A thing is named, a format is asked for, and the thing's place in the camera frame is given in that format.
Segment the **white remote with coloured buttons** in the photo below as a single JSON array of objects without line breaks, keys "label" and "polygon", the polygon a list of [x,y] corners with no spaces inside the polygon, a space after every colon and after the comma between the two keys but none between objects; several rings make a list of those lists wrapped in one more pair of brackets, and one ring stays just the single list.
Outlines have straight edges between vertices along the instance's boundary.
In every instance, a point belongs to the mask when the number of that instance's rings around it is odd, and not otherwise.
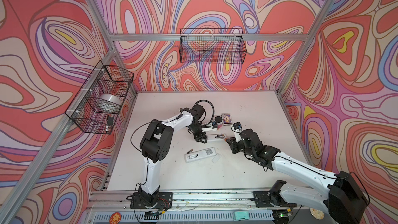
[{"label": "white remote with coloured buttons", "polygon": [[208,142],[224,141],[227,138],[225,134],[213,134],[206,137]]}]

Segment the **white remote with back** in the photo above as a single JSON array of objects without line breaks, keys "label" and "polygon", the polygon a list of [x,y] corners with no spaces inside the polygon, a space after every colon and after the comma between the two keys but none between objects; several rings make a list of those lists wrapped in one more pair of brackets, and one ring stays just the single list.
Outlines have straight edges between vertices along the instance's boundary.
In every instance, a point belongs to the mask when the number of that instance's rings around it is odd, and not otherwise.
[{"label": "white remote with back", "polygon": [[207,158],[212,158],[217,155],[214,147],[202,149],[199,151],[192,151],[184,155],[186,163],[196,162]]}]

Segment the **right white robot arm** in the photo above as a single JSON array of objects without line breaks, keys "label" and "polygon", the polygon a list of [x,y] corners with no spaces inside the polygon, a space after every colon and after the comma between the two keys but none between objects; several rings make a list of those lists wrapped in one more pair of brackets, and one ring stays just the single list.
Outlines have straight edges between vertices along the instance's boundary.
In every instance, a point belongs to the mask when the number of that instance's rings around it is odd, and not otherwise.
[{"label": "right white robot arm", "polygon": [[336,174],[305,164],[276,147],[264,145],[252,129],[233,132],[234,137],[226,139],[233,154],[241,152],[264,171],[283,173],[306,184],[300,187],[278,180],[266,201],[260,200],[259,205],[298,204],[327,213],[339,224],[361,222],[370,198],[362,192],[352,173]]}]

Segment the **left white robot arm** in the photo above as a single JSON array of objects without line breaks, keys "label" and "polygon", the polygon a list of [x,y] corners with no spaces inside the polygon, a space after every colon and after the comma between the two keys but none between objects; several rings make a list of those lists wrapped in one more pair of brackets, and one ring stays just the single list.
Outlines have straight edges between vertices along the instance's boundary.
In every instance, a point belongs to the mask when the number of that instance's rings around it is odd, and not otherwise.
[{"label": "left white robot arm", "polygon": [[192,108],[180,109],[180,113],[174,117],[166,120],[153,119],[147,123],[147,130],[137,149],[144,157],[144,182],[138,184],[138,192],[132,195],[131,208],[152,208],[158,202],[165,202],[159,197],[161,162],[170,151],[175,132],[187,128],[196,142],[207,143],[206,131],[209,124],[203,124],[202,117],[206,115],[206,111],[202,102],[210,104],[212,111],[215,110],[210,101],[199,100]]}]

